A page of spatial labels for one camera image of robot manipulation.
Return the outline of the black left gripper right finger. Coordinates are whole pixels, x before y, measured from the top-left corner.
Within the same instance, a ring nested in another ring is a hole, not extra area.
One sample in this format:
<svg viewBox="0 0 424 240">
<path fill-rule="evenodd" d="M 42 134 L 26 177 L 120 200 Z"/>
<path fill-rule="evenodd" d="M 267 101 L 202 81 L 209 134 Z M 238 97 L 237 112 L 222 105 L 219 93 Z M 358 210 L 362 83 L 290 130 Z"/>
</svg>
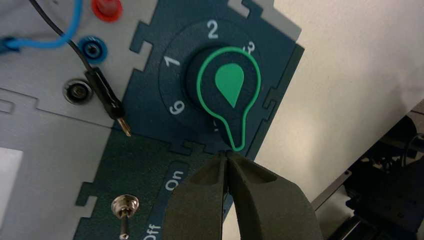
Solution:
<svg viewBox="0 0 424 240">
<path fill-rule="evenodd" d="M 227 169 L 242 240 L 323 239 L 298 185 L 235 152 L 227 152 Z"/>
</svg>

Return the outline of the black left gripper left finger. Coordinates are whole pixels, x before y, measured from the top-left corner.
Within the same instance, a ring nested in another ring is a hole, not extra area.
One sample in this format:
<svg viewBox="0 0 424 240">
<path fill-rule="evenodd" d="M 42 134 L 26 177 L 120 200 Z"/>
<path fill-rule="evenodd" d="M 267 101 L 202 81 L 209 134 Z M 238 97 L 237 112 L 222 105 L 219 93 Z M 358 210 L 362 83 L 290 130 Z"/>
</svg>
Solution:
<svg viewBox="0 0 424 240">
<path fill-rule="evenodd" d="M 165 211 L 162 239 L 222 239 L 226 173 L 227 157 L 221 152 L 175 188 Z"/>
</svg>

